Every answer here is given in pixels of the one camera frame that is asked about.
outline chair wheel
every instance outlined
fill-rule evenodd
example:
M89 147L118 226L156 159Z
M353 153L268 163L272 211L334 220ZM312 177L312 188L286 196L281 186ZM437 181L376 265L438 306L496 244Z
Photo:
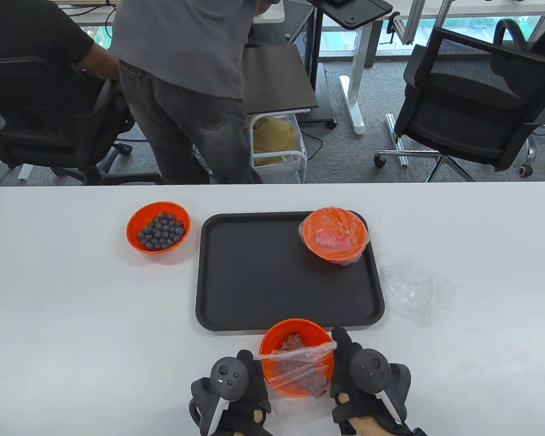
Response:
M113 147L115 147L117 151L119 151L119 154L122 154L123 156L129 156L129 154L131 154L133 151L133 147L131 147L131 145L124 143L114 143Z
M59 171L56 170L55 168L51 168L50 170L51 170L51 171L53 172L53 174L54 174L55 176L57 176L57 177L67 177L66 174L63 174L63 173L59 172Z
M519 176L529 177L533 174L533 168L529 165L523 164L519 167Z
M386 163L386 160L385 158L382 158L379 154L376 154L374 156L374 164L377 168L383 168L383 166L385 165Z

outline white desk leg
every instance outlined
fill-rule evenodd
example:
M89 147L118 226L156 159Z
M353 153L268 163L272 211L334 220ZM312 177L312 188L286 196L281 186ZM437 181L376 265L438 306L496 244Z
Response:
M20 169L19 180L28 180L31 171L32 165L29 165L27 163L23 164L22 168Z
M356 135L363 135L366 131L366 125L363 122L362 113L357 104L357 96L359 95L359 87L362 84L363 67L366 62L367 48L370 45L372 24L368 23L364 25L361 33L361 35L357 36L357 41L355 42L351 79L347 75L339 76L341 91L343 92L343 98L345 98L345 104L349 112L349 119L351 119L353 131Z

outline jeans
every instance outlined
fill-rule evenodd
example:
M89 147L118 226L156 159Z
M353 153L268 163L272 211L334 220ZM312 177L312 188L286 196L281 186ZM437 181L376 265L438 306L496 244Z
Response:
M262 183L250 165L242 100L215 97L167 83L121 62L121 85L131 113L152 147L165 183L209 183L193 154L218 183Z

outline person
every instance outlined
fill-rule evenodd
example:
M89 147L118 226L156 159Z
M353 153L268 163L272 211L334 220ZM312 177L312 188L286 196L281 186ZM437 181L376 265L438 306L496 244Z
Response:
M119 63L50 0L0 0L0 59L36 56L76 84L72 104L89 110Z
M279 0L123 0L110 51L166 183L261 183L250 165L241 58L255 15Z
M351 359L361 350L360 344L351 341L351 337L342 327L331 332L337 348L333 352L335 367L331 378L330 395L335 399L337 407L333 409L333 421L339 425L341 434L360 436L427 436L420 428L410 430L405 423L397 423L387 411L386 406L375 395L367 394L358 388L351 376ZM264 381L263 368L259 360L254 360L247 350L239 351L237 358L245 364L249 372L249 386L246 394L238 401L229 404L222 414L215 436L271 436L264 429L267 413L271 413L267 388ZM202 386L202 396L212 392L210 379L202 378L192 385ZM208 405L211 401L196 398L191 401L190 413L199 426L202 412L200 404Z

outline yellow cloth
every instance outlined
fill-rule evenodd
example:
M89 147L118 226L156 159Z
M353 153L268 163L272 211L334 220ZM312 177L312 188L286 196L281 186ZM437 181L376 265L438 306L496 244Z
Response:
M254 123L254 154L289 151L295 148L295 127L285 120L265 117ZM256 166L273 164L282 158L255 159Z

